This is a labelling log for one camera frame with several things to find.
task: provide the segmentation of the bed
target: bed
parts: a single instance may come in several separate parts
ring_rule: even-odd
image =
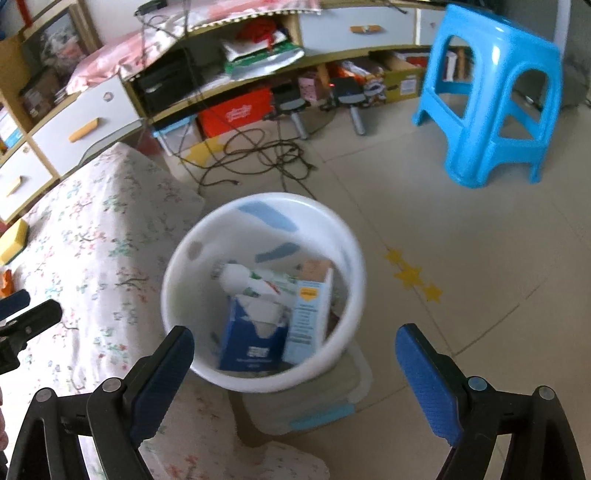
[[[168,259],[204,201],[150,159],[116,144],[25,215],[30,238],[10,267],[32,304],[59,301],[61,322],[33,339],[0,378],[10,458],[34,393],[93,391],[124,377],[165,337],[160,288]],[[104,479],[92,440],[80,438],[91,479]],[[227,392],[189,372],[158,433],[140,451],[155,479],[329,477],[320,460],[271,442],[244,447]]]

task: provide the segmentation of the yellow sponge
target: yellow sponge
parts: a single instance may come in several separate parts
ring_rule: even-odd
[[[29,226],[19,218],[4,235],[0,236],[0,265],[6,265],[27,246]]]

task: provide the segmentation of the blue box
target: blue box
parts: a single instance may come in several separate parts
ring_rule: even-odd
[[[296,298],[283,361],[299,365],[313,356],[326,340],[330,315],[333,268],[328,260],[307,261],[296,284]]]
[[[257,326],[260,327],[262,322],[256,322],[256,318],[251,319],[247,309],[251,312],[262,309],[267,318],[274,317],[276,325],[264,323],[263,326],[272,334],[267,337],[259,335]],[[278,369],[290,316],[291,309],[283,305],[243,295],[231,297],[219,369],[232,372],[267,372]]]

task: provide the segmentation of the orange box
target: orange box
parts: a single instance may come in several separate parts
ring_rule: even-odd
[[[271,110],[271,90],[263,88],[210,107],[198,115],[203,131],[211,138],[258,122]]]

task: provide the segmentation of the drawer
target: drawer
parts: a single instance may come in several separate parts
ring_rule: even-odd
[[[74,132],[98,119],[98,126],[79,140],[68,140]],[[77,167],[95,143],[139,120],[121,80],[115,76],[82,93],[33,134],[33,140],[60,176]]]
[[[417,9],[417,38],[416,45],[433,45],[439,25],[445,17],[445,10]],[[450,43],[453,47],[467,47],[461,38],[454,38]]]
[[[306,55],[322,55],[356,48],[412,45],[414,9],[407,14],[390,7],[329,8],[320,15],[300,14],[301,39]],[[351,27],[378,25],[379,31],[353,33]]]
[[[21,184],[9,195],[18,178]],[[0,167],[0,219],[9,222],[27,203],[53,181],[29,144],[25,143]]]

